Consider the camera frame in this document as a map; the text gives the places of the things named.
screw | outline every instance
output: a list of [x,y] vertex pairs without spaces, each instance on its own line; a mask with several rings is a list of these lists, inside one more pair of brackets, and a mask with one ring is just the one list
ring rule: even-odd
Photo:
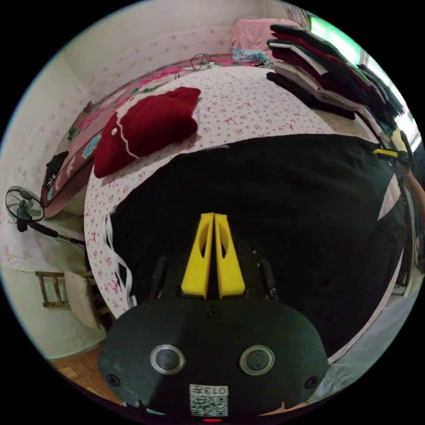
[[318,377],[317,376],[311,376],[310,378],[308,378],[304,384],[304,387],[306,387],[308,390],[314,388],[317,385],[317,381],[318,381]]
[[106,380],[108,381],[108,383],[112,386],[120,386],[120,380],[118,378],[118,376],[115,376],[113,374],[109,374],[106,377]]
[[209,319],[216,319],[220,316],[220,310],[216,306],[210,306],[206,310],[207,318]]

pink blanket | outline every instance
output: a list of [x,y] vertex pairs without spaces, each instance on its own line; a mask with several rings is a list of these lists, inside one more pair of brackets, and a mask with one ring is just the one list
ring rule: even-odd
[[274,38],[270,29],[270,25],[274,23],[284,23],[299,27],[296,22],[287,19],[240,18],[235,24],[232,46],[238,49],[253,49],[266,52],[268,50],[267,40]]

wooden chair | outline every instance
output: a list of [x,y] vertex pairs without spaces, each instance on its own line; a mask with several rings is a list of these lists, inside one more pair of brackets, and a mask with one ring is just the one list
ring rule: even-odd
[[[115,317],[111,313],[111,310],[106,305],[98,287],[96,281],[93,277],[91,271],[78,273],[80,276],[84,277],[89,286],[89,295],[93,306],[93,313],[95,317],[100,321],[100,323],[108,330],[112,323],[115,321]],[[57,308],[57,307],[69,307],[69,302],[62,300],[62,296],[59,290],[59,281],[58,279],[64,278],[65,273],[59,272],[48,272],[48,271],[36,271],[35,275],[39,278],[40,289],[43,295],[43,307],[46,308]],[[44,278],[52,278],[53,288],[56,294],[56,301],[51,301],[48,299],[46,286]]]

stack of folded clothes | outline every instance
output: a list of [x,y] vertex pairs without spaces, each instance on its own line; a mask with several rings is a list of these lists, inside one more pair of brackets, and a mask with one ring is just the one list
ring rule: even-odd
[[358,115],[375,136],[392,147],[395,118],[403,107],[391,90],[364,65],[352,65],[331,43],[293,25],[271,25],[267,41],[274,72],[267,78],[312,109],[351,120]]

hand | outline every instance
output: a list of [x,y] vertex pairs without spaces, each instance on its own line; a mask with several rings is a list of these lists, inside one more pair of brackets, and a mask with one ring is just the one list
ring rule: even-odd
[[396,161],[395,164],[395,173],[397,174],[397,177],[410,178],[412,176],[412,171],[409,167],[406,167],[399,161]]

